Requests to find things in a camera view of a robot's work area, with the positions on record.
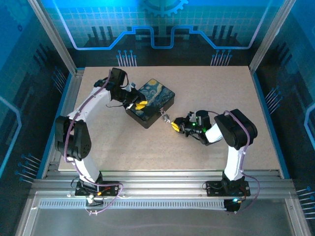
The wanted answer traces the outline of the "starry night painted box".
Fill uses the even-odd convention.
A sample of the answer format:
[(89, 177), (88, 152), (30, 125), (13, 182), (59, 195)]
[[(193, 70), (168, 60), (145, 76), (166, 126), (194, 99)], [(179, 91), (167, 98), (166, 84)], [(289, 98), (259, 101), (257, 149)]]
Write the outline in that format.
[(148, 129), (162, 117), (160, 109), (167, 111), (174, 104), (175, 93), (155, 79), (150, 79), (138, 91), (146, 97), (148, 104), (142, 110), (130, 109), (126, 113)]

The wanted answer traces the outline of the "black connector box with light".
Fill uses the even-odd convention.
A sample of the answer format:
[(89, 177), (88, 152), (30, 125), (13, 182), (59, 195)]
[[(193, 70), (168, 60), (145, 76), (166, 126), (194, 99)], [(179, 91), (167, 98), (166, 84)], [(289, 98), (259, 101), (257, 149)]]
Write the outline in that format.
[(242, 200), (238, 198), (233, 198), (233, 199), (225, 199), (223, 201), (224, 208), (226, 209), (227, 212), (232, 212), (232, 213), (237, 213), (238, 210), (240, 209)]

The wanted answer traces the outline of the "grey metal panel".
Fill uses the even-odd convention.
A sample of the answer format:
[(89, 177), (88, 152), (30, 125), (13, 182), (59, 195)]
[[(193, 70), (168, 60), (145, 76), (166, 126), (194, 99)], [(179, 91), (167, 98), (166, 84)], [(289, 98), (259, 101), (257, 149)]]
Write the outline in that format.
[(240, 215), (196, 209), (40, 209), (31, 236), (295, 236), (282, 204)]

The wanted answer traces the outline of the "aluminium frame side rail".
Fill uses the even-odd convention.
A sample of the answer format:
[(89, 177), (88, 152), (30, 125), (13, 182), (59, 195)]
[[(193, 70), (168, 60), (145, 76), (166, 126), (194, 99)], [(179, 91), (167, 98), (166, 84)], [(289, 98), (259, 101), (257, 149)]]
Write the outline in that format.
[(83, 78), (85, 68), (79, 68), (76, 75), (69, 74), (64, 87), (59, 106), (53, 121), (51, 132), (44, 150), (44, 154), (37, 172), (36, 179), (46, 178), (51, 163), (59, 166), (61, 154), (55, 149), (55, 120), (59, 115), (67, 115), (74, 110), (79, 88)]

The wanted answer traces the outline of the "aluminium frame cross rail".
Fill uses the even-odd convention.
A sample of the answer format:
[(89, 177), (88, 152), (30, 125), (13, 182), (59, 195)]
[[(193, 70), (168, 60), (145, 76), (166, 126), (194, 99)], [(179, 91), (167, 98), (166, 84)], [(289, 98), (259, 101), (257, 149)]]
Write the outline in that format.
[[(259, 199), (297, 198), (293, 182), (288, 179), (255, 180), (249, 179), (251, 195), (258, 194)], [(36, 180), (31, 187), (31, 194), (74, 194), (71, 181)], [(207, 193), (201, 181), (125, 181), (122, 197), (138, 199), (205, 199)]]

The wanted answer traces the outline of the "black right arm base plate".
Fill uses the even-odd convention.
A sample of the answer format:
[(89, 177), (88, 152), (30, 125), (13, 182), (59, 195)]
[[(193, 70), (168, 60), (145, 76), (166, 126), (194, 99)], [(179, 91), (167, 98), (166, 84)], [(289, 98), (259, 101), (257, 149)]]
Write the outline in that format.
[(236, 190), (232, 190), (231, 193), (225, 192), (221, 181), (206, 181), (202, 184), (202, 188), (206, 191), (208, 197), (244, 197), (251, 195), (247, 181), (242, 183)]

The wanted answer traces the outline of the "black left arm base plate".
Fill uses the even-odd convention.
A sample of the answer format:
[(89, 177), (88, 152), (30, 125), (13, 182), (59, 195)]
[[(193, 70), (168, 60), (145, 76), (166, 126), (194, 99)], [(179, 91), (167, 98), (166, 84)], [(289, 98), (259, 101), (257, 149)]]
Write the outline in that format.
[(93, 197), (117, 196), (119, 192), (119, 183), (117, 181), (105, 181), (102, 184), (105, 186), (97, 186), (91, 183), (79, 180), (76, 183), (75, 196), (86, 197), (92, 195)]

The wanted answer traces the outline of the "aluminium frame post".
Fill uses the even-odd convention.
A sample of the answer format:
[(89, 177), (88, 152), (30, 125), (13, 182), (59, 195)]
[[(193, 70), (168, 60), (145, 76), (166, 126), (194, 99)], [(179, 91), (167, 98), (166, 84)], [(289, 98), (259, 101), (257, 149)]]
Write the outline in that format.
[(283, 26), (286, 18), (288, 17), (291, 9), (293, 8), (296, 0), (284, 0), (278, 12), (276, 13), (273, 21), (271, 22), (270, 27), (268, 28), (259, 48), (257, 49), (250, 65), (250, 73), (253, 75), (254, 72), (259, 67), (262, 62), (264, 56), (266, 55), (268, 49), (273, 43), (274, 39), (278, 35), (281, 27)]
[(51, 20), (49, 14), (47, 13), (45, 7), (43, 6), (41, 0), (28, 0), (31, 8), (33, 9), (35, 15), (40, 21), (41, 25), (45, 29), (48, 37), (53, 43), (55, 49), (57, 50), (59, 56), (67, 67), (69, 73), (72, 76), (77, 74), (77, 67), (67, 50), (61, 36), (59, 35), (53, 21)]

